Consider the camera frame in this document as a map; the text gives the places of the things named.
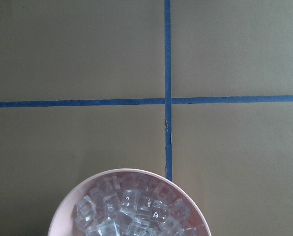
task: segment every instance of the blue line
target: blue line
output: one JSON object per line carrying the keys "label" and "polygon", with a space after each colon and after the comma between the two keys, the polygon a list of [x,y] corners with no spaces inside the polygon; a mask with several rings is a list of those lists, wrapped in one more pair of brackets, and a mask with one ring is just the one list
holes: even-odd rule
{"label": "blue line", "polygon": [[3,107],[70,107],[164,104],[164,98],[0,102]]}
{"label": "blue line", "polygon": [[165,23],[165,155],[166,178],[173,180],[172,165],[172,73],[171,73],[171,1],[164,1]]}
{"label": "blue line", "polygon": [[186,97],[186,98],[172,99],[173,104],[259,103],[259,102],[293,102],[293,95],[239,96],[239,97]]}

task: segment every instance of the gray surface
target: gray surface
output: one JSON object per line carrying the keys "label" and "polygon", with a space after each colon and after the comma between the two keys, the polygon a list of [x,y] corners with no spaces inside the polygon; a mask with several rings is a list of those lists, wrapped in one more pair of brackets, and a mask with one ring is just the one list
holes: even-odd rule
{"label": "gray surface", "polygon": [[213,236],[293,236],[293,103],[173,106],[173,178]]}
{"label": "gray surface", "polygon": [[164,97],[158,0],[0,1],[0,101]]}
{"label": "gray surface", "polygon": [[174,97],[293,94],[293,0],[172,0]]}
{"label": "gray surface", "polygon": [[163,120],[161,105],[0,109],[0,235],[46,235],[65,195],[101,171],[163,176]]}

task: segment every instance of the pink bowl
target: pink bowl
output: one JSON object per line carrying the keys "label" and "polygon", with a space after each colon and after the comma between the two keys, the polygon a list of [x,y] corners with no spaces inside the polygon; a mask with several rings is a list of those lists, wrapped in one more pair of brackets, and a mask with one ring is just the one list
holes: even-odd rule
{"label": "pink bowl", "polygon": [[83,233],[74,228],[73,216],[74,205],[96,184],[98,180],[103,177],[116,175],[120,177],[126,173],[142,173],[150,177],[155,178],[157,181],[164,182],[174,188],[177,197],[182,198],[186,204],[188,204],[192,211],[190,214],[189,223],[193,226],[197,226],[198,236],[211,236],[209,226],[206,223],[204,216],[195,204],[195,202],[176,184],[159,176],[155,173],[137,169],[115,169],[98,173],[90,178],[87,178],[62,200],[57,208],[52,222],[49,227],[48,236],[81,236]]}

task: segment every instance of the bowl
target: bowl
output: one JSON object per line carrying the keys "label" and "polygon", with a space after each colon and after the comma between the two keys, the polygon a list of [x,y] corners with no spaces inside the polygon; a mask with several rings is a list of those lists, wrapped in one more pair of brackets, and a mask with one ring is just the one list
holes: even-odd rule
{"label": "bowl", "polygon": [[84,234],[74,227],[75,204],[102,178],[109,176],[121,177],[127,173],[141,173],[171,186],[178,198],[191,207],[189,224],[197,227],[198,236],[211,236],[207,222],[195,202],[176,184],[155,173],[138,169],[115,169],[104,171],[91,176],[77,185],[68,193],[57,208],[49,227],[48,236],[83,236]]}

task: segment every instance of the pile of clear cubes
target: pile of clear cubes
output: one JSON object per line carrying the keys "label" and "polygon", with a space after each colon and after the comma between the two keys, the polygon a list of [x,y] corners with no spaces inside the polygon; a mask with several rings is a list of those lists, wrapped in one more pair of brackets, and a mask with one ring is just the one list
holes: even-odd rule
{"label": "pile of clear cubes", "polygon": [[146,174],[104,177],[76,209],[75,226],[86,236],[197,236],[190,207]]}

